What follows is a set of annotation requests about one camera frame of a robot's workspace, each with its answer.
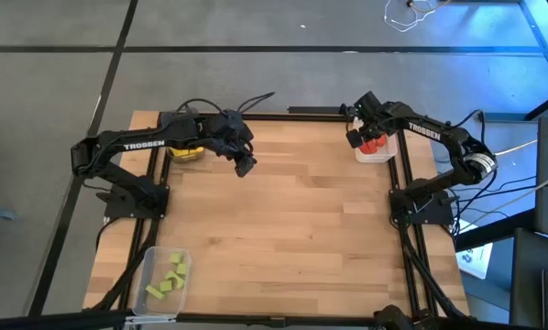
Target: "wooden tabletop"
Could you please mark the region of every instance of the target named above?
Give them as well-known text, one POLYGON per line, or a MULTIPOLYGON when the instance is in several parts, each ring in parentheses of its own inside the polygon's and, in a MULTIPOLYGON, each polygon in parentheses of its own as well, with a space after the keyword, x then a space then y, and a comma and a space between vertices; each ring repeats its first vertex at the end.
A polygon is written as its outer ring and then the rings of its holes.
MULTIPOLYGON (((154 127, 158 115, 136 111, 130 129, 154 127)), ((183 311, 371 316, 392 303, 409 314, 400 241, 389 224, 388 164, 358 163, 341 123, 247 124, 258 164, 245 178, 211 152, 170 166, 157 245, 191 252, 183 311)), ((429 140, 409 134, 407 142, 413 175, 434 176, 429 140)), ((149 153, 125 152, 121 166, 143 175, 149 153)), ((103 233, 85 307, 123 271, 134 223, 121 219, 103 233)), ((451 238, 439 226, 423 229, 433 276, 468 313, 451 238)), ((417 284, 424 306, 420 278, 417 284)))

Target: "green foam piece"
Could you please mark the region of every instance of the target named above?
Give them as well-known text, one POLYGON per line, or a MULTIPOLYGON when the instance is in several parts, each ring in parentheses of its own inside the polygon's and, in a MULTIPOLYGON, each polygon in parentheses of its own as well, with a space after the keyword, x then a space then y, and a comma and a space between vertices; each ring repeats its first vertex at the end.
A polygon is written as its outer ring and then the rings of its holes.
POLYGON ((182 254, 180 252, 170 254, 170 262, 173 264, 181 263, 182 254))
POLYGON ((178 264, 178 266, 176 266, 176 273, 179 275, 186 275, 186 269, 186 264, 178 264))
POLYGON ((171 292, 172 291, 172 281, 171 280, 163 280, 160 283, 160 291, 161 292, 171 292))
POLYGON ((149 285, 146 287, 146 291, 149 292, 151 295, 158 299, 164 299, 166 298, 166 294, 158 291, 158 289, 154 288, 153 286, 149 285))
POLYGON ((184 280, 180 276, 176 277, 176 289, 180 290, 184 287, 184 280))
POLYGON ((166 275, 164 275, 164 280, 170 280, 170 279, 176 279, 177 277, 179 277, 174 271, 169 271, 166 273, 166 275))

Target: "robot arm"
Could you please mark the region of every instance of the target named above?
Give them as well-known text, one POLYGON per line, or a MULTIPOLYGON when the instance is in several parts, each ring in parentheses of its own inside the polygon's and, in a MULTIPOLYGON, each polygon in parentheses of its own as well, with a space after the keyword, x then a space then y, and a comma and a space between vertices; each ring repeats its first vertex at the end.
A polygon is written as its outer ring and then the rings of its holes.
POLYGON ((217 156, 234 160, 237 176, 241 178, 256 163, 250 144, 253 138, 241 114, 233 110, 224 110, 211 119, 196 114, 166 113, 160 119, 160 128, 105 131, 97 137, 85 138, 71 149, 72 172, 91 179, 101 173, 115 154, 123 151, 205 147, 217 156))
POLYGON ((161 218, 166 214, 168 187, 115 165, 110 161, 115 154, 156 147, 205 147, 217 156, 233 160, 236 174, 241 178, 256 164, 251 147, 253 137, 237 111, 223 110, 211 117, 193 112, 166 113, 159 128, 105 131, 77 143, 71 149, 72 173, 85 179, 100 177, 113 184, 111 192, 97 193, 107 203, 105 216, 161 218))
POLYGON ((457 184, 476 184, 484 180, 494 169, 497 161, 483 142, 471 137, 457 126, 442 123, 426 115, 418 115, 401 102, 382 104, 373 93, 368 92, 353 107, 342 105, 342 113, 348 119, 357 116, 364 122, 358 130, 348 131, 346 136, 352 148, 361 146, 382 134, 392 135, 401 129, 443 144, 451 160, 452 170, 432 179, 417 180, 404 191, 420 209, 431 200, 433 193, 451 188, 457 184))

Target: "white container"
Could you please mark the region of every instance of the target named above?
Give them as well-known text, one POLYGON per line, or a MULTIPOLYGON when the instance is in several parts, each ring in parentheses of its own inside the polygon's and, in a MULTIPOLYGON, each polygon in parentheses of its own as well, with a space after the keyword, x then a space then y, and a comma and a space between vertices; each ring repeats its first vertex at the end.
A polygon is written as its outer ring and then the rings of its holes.
POLYGON ((191 268, 191 254, 185 249, 151 247, 146 250, 137 284, 136 299, 132 307, 134 314, 176 317, 184 308, 186 302, 186 292, 191 281, 191 268), (148 293, 146 287, 152 285, 158 288, 159 283, 164 281, 167 272, 170 270, 176 271, 176 265, 170 262, 172 253, 181 253, 181 263, 187 265, 186 274, 184 275, 184 287, 165 292, 166 297, 161 300, 148 293))
POLYGON ((359 162, 382 163, 387 162, 392 157, 396 156, 398 149, 396 148, 396 134, 386 139, 386 144, 382 148, 378 148, 378 152, 373 154, 365 154, 359 148, 355 149, 356 160, 359 162))

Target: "gray floor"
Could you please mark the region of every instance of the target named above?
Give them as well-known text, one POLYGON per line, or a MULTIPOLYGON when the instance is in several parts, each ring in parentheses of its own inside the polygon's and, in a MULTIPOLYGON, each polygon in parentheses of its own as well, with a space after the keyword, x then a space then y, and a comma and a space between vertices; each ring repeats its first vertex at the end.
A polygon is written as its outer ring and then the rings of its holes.
MULTIPOLYGON (((142 0, 127 44, 536 46, 517 5, 448 5, 409 33, 399 33, 384 24, 384 4, 142 0)), ((548 15, 543 1, 529 4, 539 17, 548 15)), ((0 1, 0 45, 114 45, 127 5, 127 0, 0 1)), ((389 14, 411 19, 398 1, 389 14)), ((548 19, 538 23, 548 36, 548 19)), ((108 54, 0 54, 0 206, 18 214, 13 222, 0 220, 0 317, 27 308, 71 176, 69 148, 89 126, 109 60, 108 54)), ((541 56, 526 55, 127 54, 101 129, 123 129, 133 110, 169 110, 191 97, 235 106, 276 91, 259 110, 279 112, 289 105, 350 103, 368 90, 455 122, 478 108, 531 110, 548 98, 548 65, 541 56)), ((479 133, 475 122, 467 128, 479 133)), ((487 143, 496 151, 534 138, 533 125, 487 128, 487 143)), ((500 157, 497 182, 534 175, 535 150, 500 157)), ((444 155, 440 146, 434 152, 437 159, 444 155)), ((474 207, 491 209, 511 197, 485 198, 474 207)), ((531 197, 503 211, 512 215, 533 204, 531 197)), ((94 192, 81 192, 46 313, 80 310, 103 209, 94 192)), ((464 218, 478 216, 467 212, 464 218)), ((480 224, 496 219, 492 215, 480 224)), ((488 312, 493 308, 470 305, 472 313, 500 319, 498 312, 488 312)))

